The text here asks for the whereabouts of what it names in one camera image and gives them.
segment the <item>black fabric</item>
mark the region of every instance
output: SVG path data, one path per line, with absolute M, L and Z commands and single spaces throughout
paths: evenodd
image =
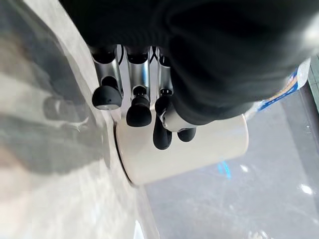
M 317 0 L 61 0 L 88 45 L 156 45 L 192 124 L 269 98 L 319 49 Z

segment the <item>blue light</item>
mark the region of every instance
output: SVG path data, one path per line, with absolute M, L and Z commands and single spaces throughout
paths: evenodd
M 231 173 L 230 173 L 230 170 L 229 170 L 229 167 L 228 167 L 227 163 L 225 161 L 223 161 L 222 164 L 224 165 L 224 169 L 225 169 L 227 178 L 230 179 L 231 178 Z

